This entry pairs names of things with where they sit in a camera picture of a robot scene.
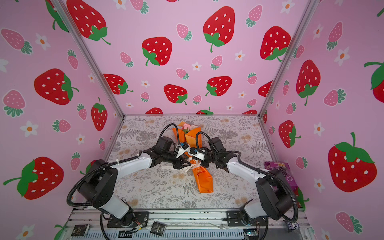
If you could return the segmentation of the orange wrapping paper sheet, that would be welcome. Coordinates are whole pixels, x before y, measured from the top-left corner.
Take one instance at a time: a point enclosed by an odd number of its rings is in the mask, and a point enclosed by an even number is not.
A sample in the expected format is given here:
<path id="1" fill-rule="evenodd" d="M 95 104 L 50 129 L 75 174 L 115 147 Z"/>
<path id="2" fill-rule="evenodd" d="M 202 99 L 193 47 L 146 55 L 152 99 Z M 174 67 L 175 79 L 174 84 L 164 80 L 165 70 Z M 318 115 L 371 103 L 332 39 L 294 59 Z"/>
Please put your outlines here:
<path id="1" fill-rule="evenodd" d="M 202 144 L 201 135 L 198 136 L 198 142 L 196 142 L 196 136 L 197 136 L 197 133 L 202 130 L 201 127 L 198 127 L 190 131 L 189 133 L 185 134 L 182 130 L 183 124 L 185 124 L 185 122 L 181 122 L 178 125 L 178 130 L 173 129 L 174 135 L 177 137 L 177 134 L 179 134 L 180 142 L 181 143 L 187 142 L 191 148 L 197 148 L 197 146 L 199 146 L 199 149 L 202 148 L 203 144 Z M 213 177 L 206 168 L 201 166 L 201 161 L 200 161 L 200 167 L 193 169 L 192 171 L 195 176 L 195 180 L 196 180 L 199 192 L 201 194 L 213 193 L 214 192 Z"/>

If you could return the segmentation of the white ribbon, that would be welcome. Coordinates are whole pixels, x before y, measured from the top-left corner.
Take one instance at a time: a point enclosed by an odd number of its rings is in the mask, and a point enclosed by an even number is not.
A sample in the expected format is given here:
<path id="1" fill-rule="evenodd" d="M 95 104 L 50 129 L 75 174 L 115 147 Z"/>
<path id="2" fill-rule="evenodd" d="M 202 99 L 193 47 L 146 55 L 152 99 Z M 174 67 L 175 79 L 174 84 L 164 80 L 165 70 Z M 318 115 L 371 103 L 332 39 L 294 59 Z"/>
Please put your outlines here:
<path id="1" fill-rule="evenodd" d="M 190 165 L 183 168 L 183 171 L 185 173 L 187 173 L 189 170 L 193 170 L 193 169 L 200 167 L 200 161 L 199 160 L 195 160 L 193 158 L 188 158 L 188 161 L 189 161 Z"/>

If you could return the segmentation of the pink fake rose stem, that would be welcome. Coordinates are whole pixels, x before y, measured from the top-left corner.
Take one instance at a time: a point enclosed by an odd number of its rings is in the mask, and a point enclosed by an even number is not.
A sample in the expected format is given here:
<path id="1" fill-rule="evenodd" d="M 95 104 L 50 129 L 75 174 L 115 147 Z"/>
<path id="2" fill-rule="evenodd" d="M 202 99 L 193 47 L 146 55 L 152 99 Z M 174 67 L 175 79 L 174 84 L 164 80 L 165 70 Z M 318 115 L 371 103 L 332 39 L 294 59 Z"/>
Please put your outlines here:
<path id="1" fill-rule="evenodd" d="M 190 131 L 198 128 L 199 126 L 196 126 L 196 125 L 189 125 L 189 124 L 183 124 L 182 126 L 182 130 L 185 134 L 189 133 Z"/>

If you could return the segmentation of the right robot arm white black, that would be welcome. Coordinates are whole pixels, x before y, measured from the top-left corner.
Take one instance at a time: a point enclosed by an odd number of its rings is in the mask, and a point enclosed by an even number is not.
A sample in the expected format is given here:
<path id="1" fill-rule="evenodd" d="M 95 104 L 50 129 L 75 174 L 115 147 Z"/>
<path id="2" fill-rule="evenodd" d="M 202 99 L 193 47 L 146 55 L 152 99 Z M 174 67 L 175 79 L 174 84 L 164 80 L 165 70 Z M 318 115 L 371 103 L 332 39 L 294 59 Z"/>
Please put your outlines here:
<path id="1" fill-rule="evenodd" d="M 217 168 L 255 184 L 259 198 L 248 201 L 240 208 L 240 221 L 244 225 L 250 226 L 260 217 L 297 222 L 299 210 L 296 195 L 279 170 L 267 171 L 247 164 L 242 161 L 241 152 L 227 151 L 219 138 L 209 139 L 209 146 L 191 150 L 190 154 L 201 163 L 214 163 Z"/>

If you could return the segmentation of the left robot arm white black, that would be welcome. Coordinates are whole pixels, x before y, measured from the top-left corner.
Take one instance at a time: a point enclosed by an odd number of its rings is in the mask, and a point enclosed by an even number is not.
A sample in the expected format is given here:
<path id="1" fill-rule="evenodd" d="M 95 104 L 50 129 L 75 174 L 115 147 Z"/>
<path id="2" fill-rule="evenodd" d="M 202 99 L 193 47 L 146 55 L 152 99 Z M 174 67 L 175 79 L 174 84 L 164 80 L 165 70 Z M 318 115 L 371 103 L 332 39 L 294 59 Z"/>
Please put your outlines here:
<path id="1" fill-rule="evenodd" d="M 162 162 L 171 163 L 176 170 L 190 166 L 185 153 L 191 147 L 184 142 L 171 151 L 174 144 L 172 139 L 161 137 L 152 148 L 134 157 L 110 163 L 96 161 L 91 170 L 72 187 L 67 204 L 74 208 L 91 206 L 119 220 L 127 218 L 131 214 L 131 207 L 115 194 L 116 183 L 130 174 L 153 168 Z"/>

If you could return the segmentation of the floral patterned table mat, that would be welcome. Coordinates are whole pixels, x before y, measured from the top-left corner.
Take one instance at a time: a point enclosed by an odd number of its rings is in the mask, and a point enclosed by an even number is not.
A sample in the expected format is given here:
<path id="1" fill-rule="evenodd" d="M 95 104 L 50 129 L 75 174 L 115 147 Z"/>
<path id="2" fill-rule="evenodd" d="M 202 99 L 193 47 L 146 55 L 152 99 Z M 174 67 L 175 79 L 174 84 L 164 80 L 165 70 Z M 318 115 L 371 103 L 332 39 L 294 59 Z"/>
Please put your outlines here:
<path id="1" fill-rule="evenodd" d="M 241 159 L 256 168 L 272 160 L 259 118 L 256 115 L 164 115 L 127 116 L 109 155 L 122 160 L 152 147 L 160 134 L 173 138 L 170 123 L 185 122 L 201 127 L 207 138 L 218 137 L 229 151 L 242 153 Z M 162 163 L 130 174 L 117 181 L 114 192 L 135 209 L 229 209 L 239 208 L 258 198 L 254 184 L 217 169 L 210 164 L 214 192 L 201 194 L 192 170 L 185 173 Z"/>

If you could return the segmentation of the purple snack bag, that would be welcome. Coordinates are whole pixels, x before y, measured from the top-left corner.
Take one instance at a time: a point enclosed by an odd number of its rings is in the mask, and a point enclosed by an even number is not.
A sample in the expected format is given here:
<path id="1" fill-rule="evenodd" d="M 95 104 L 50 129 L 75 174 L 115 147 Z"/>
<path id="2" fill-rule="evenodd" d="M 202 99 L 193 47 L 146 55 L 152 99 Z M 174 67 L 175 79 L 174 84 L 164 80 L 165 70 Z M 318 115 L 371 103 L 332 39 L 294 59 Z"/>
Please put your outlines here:
<path id="1" fill-rule="evenodd" d="M 298 188 L 298 185 L 292 175 L 290 166 L 287 163 L 281 162 L 264 162 L 264 167 L 266 170 L 270 171 L 273 169 L 278 169 L 285 179 L 287 180 L 290 187 L 295 191 Z"/>

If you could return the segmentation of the black square tag middle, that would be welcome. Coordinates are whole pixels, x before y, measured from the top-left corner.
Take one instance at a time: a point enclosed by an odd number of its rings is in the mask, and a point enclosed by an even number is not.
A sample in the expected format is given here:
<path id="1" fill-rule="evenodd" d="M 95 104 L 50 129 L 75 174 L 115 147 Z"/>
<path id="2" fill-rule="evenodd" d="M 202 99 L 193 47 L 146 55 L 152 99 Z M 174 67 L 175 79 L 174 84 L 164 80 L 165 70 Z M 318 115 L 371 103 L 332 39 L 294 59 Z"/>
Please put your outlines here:
<path id="1" fill-rule="evenodd" d="M 155 221 L 152 224 L 150 233 L 156 236 L 162 237 L 165 233 L 166 227 L 167 227 L 166 224 Z"/>

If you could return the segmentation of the black square tag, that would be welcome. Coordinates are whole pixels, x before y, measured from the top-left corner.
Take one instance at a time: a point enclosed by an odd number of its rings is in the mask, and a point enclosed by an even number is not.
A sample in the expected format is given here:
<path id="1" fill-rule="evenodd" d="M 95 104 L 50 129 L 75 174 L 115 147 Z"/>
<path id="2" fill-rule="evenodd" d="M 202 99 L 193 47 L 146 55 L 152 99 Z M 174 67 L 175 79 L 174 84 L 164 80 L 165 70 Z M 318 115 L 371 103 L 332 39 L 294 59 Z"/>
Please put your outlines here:
<path id="1" fill-rule="evenodd" d="M 90 225 L 75 225 L 71 237 L 85 237 L 88 234 Z"/>
<path id="2" fill-rule="evenodd" d="M 167 227 L 166 224 L 155 221 L 152 224 L 150 233 L 156 236 L 162 237 L 165 233 L 166 227 Z"/>

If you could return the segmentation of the black square tag left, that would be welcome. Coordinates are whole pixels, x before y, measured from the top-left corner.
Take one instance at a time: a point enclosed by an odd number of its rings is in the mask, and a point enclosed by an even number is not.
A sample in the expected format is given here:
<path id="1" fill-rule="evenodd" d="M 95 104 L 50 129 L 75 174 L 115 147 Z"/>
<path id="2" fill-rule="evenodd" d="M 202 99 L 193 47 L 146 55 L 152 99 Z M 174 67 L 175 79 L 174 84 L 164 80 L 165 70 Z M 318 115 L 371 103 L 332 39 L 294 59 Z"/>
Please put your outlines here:
<path id="1" fill-rule="evenodd" d="M 90 225 L 75 225 L 71 237 L 85 237 L 88 234 Z"/>

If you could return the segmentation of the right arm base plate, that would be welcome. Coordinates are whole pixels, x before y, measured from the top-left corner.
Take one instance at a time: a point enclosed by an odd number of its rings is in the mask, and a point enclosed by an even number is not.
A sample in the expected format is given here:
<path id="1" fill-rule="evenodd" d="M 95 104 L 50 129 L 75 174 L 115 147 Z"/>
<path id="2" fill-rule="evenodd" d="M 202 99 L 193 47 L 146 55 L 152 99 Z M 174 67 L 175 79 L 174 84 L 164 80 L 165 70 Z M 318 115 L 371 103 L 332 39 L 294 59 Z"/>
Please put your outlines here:
<path id="1" fill-rule="evenodd" d="M 226 217 L 223 219 L 229 227 L 265 227 L 268 225 L 267 217 L 257 217 L 251 219 L 245 212 L 240 210 L 226 211 Z"/>

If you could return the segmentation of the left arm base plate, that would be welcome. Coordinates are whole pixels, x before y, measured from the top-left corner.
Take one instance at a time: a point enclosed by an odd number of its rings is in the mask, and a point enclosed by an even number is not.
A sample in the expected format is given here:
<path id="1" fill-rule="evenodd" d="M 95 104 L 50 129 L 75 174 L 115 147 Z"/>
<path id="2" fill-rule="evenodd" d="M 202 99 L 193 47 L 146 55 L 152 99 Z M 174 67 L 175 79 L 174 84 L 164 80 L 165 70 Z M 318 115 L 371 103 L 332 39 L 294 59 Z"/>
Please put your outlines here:
<path id="1" fill-rule="evenodd" d="M 133 229 L 137 226 L 146 228 L 149 220 L 150 212 L 128 212 L 122 219 L 118 219 L 111 215 L 107 223 L 107 228 L 127 228 Z"/>

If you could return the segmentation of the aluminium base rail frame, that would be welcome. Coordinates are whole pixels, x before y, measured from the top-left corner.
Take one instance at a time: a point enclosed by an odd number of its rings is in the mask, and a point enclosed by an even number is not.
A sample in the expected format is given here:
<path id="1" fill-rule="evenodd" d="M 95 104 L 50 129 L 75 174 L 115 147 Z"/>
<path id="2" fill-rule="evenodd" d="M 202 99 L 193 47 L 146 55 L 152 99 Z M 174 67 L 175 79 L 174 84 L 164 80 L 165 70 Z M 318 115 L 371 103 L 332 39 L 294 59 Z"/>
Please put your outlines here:
<path id="1" fill-rule="evenodd" d="M 284 219 L 268 218 L 265 227 L 229 227 L 223 219 L 226 211 L 238 209 L 138 209 L 150 212 L 146 228 L 137 232 L 127 228 L 107 228 L 108 221 L 100 220 L 99 211 L 89 208 L 74 210 L 57 240 L 315 240 L 315 232 L 303 211 L 297 223 L 300 229 L 288 232 Z M 166 224 L 162 237 L 151 234 L 153 222 Z M 75 225 L 90 225 L 85 237 L 71 237 Z"/>

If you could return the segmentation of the right aluminium corner post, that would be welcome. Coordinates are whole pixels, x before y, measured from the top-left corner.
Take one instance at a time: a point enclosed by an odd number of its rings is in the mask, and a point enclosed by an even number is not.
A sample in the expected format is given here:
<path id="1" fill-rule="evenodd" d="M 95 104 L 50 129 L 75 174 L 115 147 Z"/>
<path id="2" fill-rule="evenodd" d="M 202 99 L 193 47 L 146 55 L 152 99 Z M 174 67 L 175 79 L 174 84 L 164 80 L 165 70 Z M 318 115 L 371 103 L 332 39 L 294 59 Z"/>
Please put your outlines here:
<path id="1" fill-rule="evenodd" d="M 302 18 L 299 21 L 299 24 L 297 26 L 297 29 L 292 36 L 292 40 L 291 40 L 291 43 L 288 47 L 288 50 L 284 54 L 284 58 L 282 60 L 282 63 L 278 68 L 278 71 L 277 71 L 276 76 L 272 82 L 272 85 L 271 85 L 270 90 L 267 94 L 265 102 L 261 108 L 259 115 L 258 115 L 260 120 L 263 118 L 263 116 L 264 116 L 264 114 L 265 114 L 265 112 L 266 112 L 266 110 L 267 110 L 267 108 L 268 108 L 268 106 L 272 100 L 272 97 L 274 96 L 274 93 L 280 84 L 280 81 L 283 79 L 283 76 L 287 70 L 288 64 L 291 62 L 291 60 L 293 58 L 294 50 L 299 45 L 299 43 L 300 43 L 300 41 L 301 41 L 309 23 L 310 23 L 314 13 L 316 12 L 316 9 L 317 9 L 319 3 L 320 3 L 320 1 L 318 1 L 318 0 L 308 1 L 308 4 L 307 4 L 305 11 L 302 15 Z"/>

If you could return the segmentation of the aluminium corner post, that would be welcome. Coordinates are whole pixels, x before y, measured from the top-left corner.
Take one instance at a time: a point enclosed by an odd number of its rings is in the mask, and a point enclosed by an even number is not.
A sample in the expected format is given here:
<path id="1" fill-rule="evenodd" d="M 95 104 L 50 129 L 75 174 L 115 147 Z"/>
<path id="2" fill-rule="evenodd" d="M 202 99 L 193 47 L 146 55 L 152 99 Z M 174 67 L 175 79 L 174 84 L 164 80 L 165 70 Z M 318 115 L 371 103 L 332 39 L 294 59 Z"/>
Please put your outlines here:
<path id="1" fill-rule="evenodd" d="M 53 0 L 53 5 L 58 11 L 58 14 L 62 18 L 64 24 L 67 26 L 70 34 L 72 35 L 75 43 L 77 44 L 78 48 L 80 49 L 82 55 L 84 56 L 88 66 L 90 67 L 92 73 L 97 78 L 100 86 L 102 87 L 104 93 L 108 97 L 110 103 L 114 107 L 117 115 L 119 118 L 123 119 L 125 117 L 125 114 L 120 107 L 119 103 L 117 102 L 113 92 L 111 91 L 102 71 L 100 70 L 97 62 L 95 61 L 92 53 L 90 52 L 90 49 L 88 48 L 87 44 L 83 40 L 83 36 L 79 32 L 79 30 L 76 27 L 75 22 L 73 21 L 72 17 L 70 16 L 70 13 L 66 7 L 65 1 L 60 0 Z"/>
<path id="2" fill-rule="evenodd" d="M 291 43 L 288 47 L 288 50 L 284 54 L 284 58 L 282 60 L 282 63 L 278 68 L 278 71 L 277 71 L 276 76 L 272 82 L 272 85 L 271 85 L 270 90 L 267 94 L 265 102 L 261 108 L 259 115 L 258 115 L 260 120 L 263 118 L 263 116 L 264 116 L 264 114 L 265 114 L 265 112 L 266 112 L 266 110 L 267 110 L 267 108 L 268 108 L 268 106 L 272 100 L 272 97 L 274 96 L 274 93 L 280 84 L 280 81 L 283 79 L 283 76 L 287 70 L 288 64 L 291 62 L 291 60 L 293 58 L 294 50 L 299 45 L 299 43 L 300 43 L 300 41 L 301 41 L 309 23 L 310 23 L 314 13 L 316 12 L 316 9 L 317 9 L 319 3 L 320 3 L 320 1 L 318 1 L 318 0 L 308 1 L 308 4 L 307 4 L 305 11 L 302 15 L 302 18 L 299 21 L 299 24 L 297 26 L 297 29 L 292 36 L 292 40 L 291 40 Z"/>

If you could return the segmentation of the left aluminium corner post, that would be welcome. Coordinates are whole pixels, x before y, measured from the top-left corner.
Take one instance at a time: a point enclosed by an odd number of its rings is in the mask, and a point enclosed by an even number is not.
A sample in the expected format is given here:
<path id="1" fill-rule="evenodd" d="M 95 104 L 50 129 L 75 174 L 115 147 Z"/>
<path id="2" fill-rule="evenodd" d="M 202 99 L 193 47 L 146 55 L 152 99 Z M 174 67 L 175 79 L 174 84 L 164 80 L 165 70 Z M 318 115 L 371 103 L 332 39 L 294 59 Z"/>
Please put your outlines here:
<path id="1" fill-rule="evenodd" d="M 113 92 L 111 91 L 102 71 L 100 70 L 97 62 L 95 61 L 92 53 L 90 52 L 90 49 L 88 48 L 87 44 L 83 40 L 83 36 L 79 32 L 79 30 L 76 27 L 75 22 L 73 21 L 72 17 L 70 16 L 70 13 L 66 7 L 65 1 L 60 0 L 53 0 L 53 5 L 58 11 L 58 14 L 62 18 L 64 24 L 67 26 L 70 34 L 72 35 L 75 43 L 77 44 L 78 48 L 80 49 L 82 55 L 84 56 L 88 66 L 90 67 L 92 73 L 97 78 L 100 86 L 102 87 L 104 93 L 108 97 L 110 103 L 114 107 L 117 115 L 119 118 L 123 119 L 125 117 L 125 114 L 120 107 L 119 103 L 117 102 Z"/>

